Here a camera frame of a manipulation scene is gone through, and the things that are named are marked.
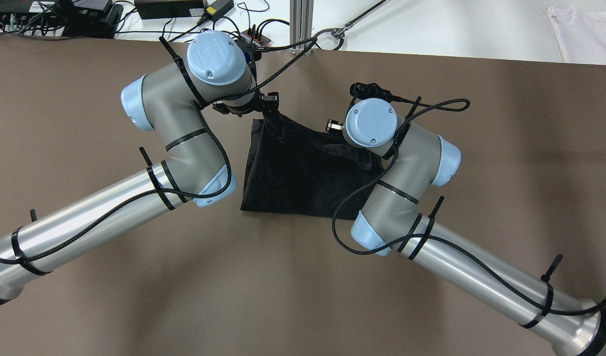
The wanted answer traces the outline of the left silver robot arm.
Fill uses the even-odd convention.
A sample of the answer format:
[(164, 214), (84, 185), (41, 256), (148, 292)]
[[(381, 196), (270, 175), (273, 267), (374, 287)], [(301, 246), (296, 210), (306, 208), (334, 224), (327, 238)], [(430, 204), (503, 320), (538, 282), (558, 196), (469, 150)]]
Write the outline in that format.
[[(154, 42), (36, 41), (0, 37), (0, 237), (142, 171), (144, 146), (165, 158), (154, 132), (138, 130), (120, 91), (171, 62)], [(208, 208), (185, 204), (85, 257), (38, 277), (0, 306), (4, 329), (56, 329), (59, 322), (118, 323), (128, 316), (214, 318), (264, 311), (285, 295), (278, 248), (255, 218), (238, 210), (240, 192)]]

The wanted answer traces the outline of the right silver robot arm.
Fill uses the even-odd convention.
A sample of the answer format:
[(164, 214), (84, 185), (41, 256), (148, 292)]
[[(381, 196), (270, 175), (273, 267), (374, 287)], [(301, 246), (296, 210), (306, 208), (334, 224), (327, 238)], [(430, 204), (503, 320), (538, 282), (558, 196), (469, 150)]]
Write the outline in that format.
[(461, 112), (432, 110), (414, 124), (459, 147), (463, 160), (443, 187), (421, 184), (416, 205), (378, 186), (366, 214), (388, 241), (427, 228), (438, 196), (445, 196), (428, 239), (415, 259), (391, 250), (394, 267), (406, 263), (418, 277), (400, 291), (408, 305), (385, 306), (408, 325), (373, 345), (373, 353), (424, 349), (421, 338), (444, 355), (577, 355), (601, 326), (601, 315), (540, 312), (511, 292), (466, 255), (472, 253), (497, 275), (543, 305), (540, 280), (557, 254), (563, 255), (550, 282), (552, 306), (560, 311), (589, 308), (606, 296), (606, 109), (601, 102), (522, 98), (490, 101), (470, 97)]

